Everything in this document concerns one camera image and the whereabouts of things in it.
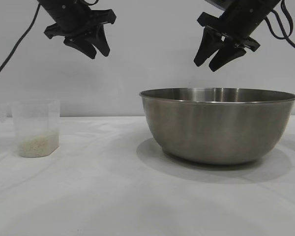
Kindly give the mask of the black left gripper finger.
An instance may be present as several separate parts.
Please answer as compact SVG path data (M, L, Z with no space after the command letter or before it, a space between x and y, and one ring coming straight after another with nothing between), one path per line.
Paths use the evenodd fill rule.
M91 43L87 42L85 39L66 37L63 43L68 47L80 51L90 59L95 59L95 56L97 54L96 49L93 47Z
M96 27L95 30L91 32L88 41L95 46L103 56L107 57L109 55L110 47L105 36L103 25Z

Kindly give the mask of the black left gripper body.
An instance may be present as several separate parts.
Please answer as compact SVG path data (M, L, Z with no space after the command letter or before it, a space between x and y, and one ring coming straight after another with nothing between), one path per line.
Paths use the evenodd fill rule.
M83 0L40 0L38 2L55 21L44 34L76 37L96 31L104 24L114 24L117 16L112 9L92 10Z

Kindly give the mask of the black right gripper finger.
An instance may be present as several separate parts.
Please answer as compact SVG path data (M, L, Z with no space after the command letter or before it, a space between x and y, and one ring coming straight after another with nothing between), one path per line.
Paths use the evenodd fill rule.
M194 58L197 67L201 66L215 52L218 52L226 45L225 37L211 28L204 28L203 37L199 49Z
M234 44L226 44L215 54L209 63L211 71L215 72L227 63L242 57L246 54L246 50L242 47L237 47Z

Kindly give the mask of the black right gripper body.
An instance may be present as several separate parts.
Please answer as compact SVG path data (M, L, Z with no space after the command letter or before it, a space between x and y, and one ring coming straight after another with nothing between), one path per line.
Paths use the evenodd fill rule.
M218 18L203 12L198 23L216 31L235 44L251 51L259 43L250 35L279 3L278 0L209 0L208 3L223 10Z

